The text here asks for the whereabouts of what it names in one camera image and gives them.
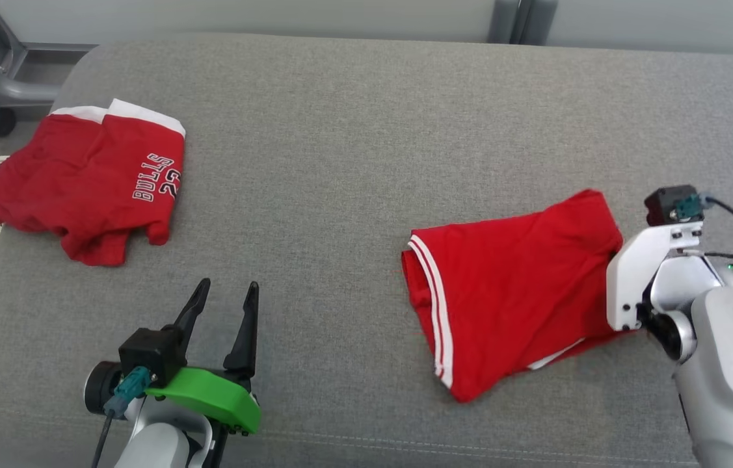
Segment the white wall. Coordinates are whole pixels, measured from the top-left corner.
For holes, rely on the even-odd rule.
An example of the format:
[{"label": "white wall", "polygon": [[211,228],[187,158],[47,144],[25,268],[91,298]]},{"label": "white wall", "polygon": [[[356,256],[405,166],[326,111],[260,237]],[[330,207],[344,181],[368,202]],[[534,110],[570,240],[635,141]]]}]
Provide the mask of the white wall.
[{"label": "white wall", "polygon": [[485,41],[494,0],[0,0],[22,42],[103,44],[226,31]]},{"label": "white wall", "polygon": [[733,53],[733,0],[559,0],[546,45]]}]

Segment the gray cushion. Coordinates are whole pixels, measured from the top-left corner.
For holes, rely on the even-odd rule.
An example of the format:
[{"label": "gray cushion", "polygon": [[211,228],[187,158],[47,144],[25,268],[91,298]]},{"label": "gray cushion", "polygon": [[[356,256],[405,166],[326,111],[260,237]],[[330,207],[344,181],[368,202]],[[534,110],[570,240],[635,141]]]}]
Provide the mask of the gray cushion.
[{"label": "gray cushion", "polygon": [[[0,444],[86,464],[87,374],[213,286],[192,365],[218,367],[259,282],[261,432],[228,465],[695,465],[643,333],[513,376],[467,405],[432,374],[399,254],[411,228],[603,190],[625,236],[643,198],[692,183],[733,204],[733,57],[511,45],[194,35],[104,45],[55,107],[120,98],[187,128],[166,246],[120,268],[0,238]],[[707,248],[733,251],[733,219]],[[116,423],[107,458],[128,435]]]}]

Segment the black wheel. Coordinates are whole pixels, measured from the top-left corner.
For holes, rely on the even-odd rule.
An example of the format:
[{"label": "black wheel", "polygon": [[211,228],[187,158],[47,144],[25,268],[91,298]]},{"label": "black wheel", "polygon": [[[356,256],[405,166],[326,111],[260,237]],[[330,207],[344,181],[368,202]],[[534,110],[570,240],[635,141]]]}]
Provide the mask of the black wheel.
[{"label": "black wheel", "polygon": [[120,362],[102,361],[95,365],[86,388],[83,389],[83,402],[86,409],[96,415],[104,415],[103,405],[114,395],[114,388],[120,383]]},{"label": "black wheel", "polygon": [[16,113],[8,107],[0,107],[0,137],[7,137],[16,127]]}]

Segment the red shorts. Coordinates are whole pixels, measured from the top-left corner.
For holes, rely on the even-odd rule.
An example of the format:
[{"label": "red shorts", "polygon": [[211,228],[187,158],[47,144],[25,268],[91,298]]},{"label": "red shorts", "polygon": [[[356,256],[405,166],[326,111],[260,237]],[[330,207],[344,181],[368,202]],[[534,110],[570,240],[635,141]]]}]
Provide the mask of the red shorts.
[{"label": "red shorts", "polygon": [[606,268],[622,242],[595,190],[541,213],[412,231],[410,301],[456,400],[614,337]]},{"label": "red shorts", "polygon": [[184,139],[176,119],[118,99],[54,110],[0,166],[0,224],[51,231],[88,265],[122,264],[133,230],[170,236]]}]

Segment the white stripe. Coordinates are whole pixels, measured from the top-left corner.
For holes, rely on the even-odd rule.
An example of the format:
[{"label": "white stripe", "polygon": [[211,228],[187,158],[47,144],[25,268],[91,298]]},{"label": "white stripe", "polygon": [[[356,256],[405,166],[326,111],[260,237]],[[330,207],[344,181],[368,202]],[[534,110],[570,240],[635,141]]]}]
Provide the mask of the white stripe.
[{"label": "white stripe", "polygon": [[444,360],[442,361],[444,375],[441,376],[441,382],[447,388],[450,388],[453,386],[453,334],[450,333],[450,320],[447,317],[447,299],[444,297],[444,284],[441,282],[441,273],[438,272],[438,266],[435,264],[435,259],[427,248],[427,245],[416,235],[413,235],[410,240],[418,244],[429,267],[433,270],[435,293],[438,296],[438,322],[441,324],[442,346],[444,347]]},{"label": "white stripe", "polygon": [[419,259],[419,263],[421,264],[421,269],[423,270],[423,273],[427,277],[427,285],[429,286],[429,302],[432,305],[432,311],[431,311],[431,319],[433,320],[433,341],[435,341],[435,375],[438,376],[438,374],[441,374],[441,329],[438,328],[438,317],[436,314],[438,313],[436,310],[436,300],[435,300],[435,287],[433,285],[433,279],[429,275],[429,268],[427,267],[427,263],[425,259],[423,258],[423,255],[421,255],[421,251],[419,250],[418,246],[416,246],[416,243],[410,241],[407,243],[408,246],[410,246],[413,249],[413,252],[416,253],[416,257]]},{"label": "white stripe", "polygon": [[565,348],[563,348],[562,350],[559,350],[558,352],[554,353],[553,355],[545,356],[544,358],[540,359],[539,361],[536,361],[536,362],[533,362],[533,363],[527,365],[527,367],[530,370],[534,370],[535,371],[535,370],[543,367],[545,364],[550,363],[554,359],[559,358],[559,356],[562,353],[565,353],[567,350],[570,350],[570,349],[574,348],[578,344],[582,343],[582,341],[583,341],[583,338],[580,338],[579,340],[574,341],[574,344],[570,344],[569,346],[566,346]]},{"label": "white stripe", "polygon": [[171,116],[166,116],[155,112],[154,110],[147,109],[146,107],[135,106],[135,104],[120,101],[120,99],[113,99],[111,106],[109,106],[108,113],[111,116],[122,116],[123,118],[136,118],[146,120],[147,122],[153,122],[153,124],[155,123],[161,125],[161,127],[166,127],[169,130],[181,133],[182,137],[187,136],[187,132],[184,131],[184,127],[181,126],[181,122],[171,118]]},{"label": "white stripe", "polygon": [[60,107],[60,109],[54,110],[54,112],[48,115],[74,116],[74,118],[90,120],[99,124],[100,122],[103,122],[103,116],[105,116],[106,112],[107,110],[103,107],[78,106]]}]

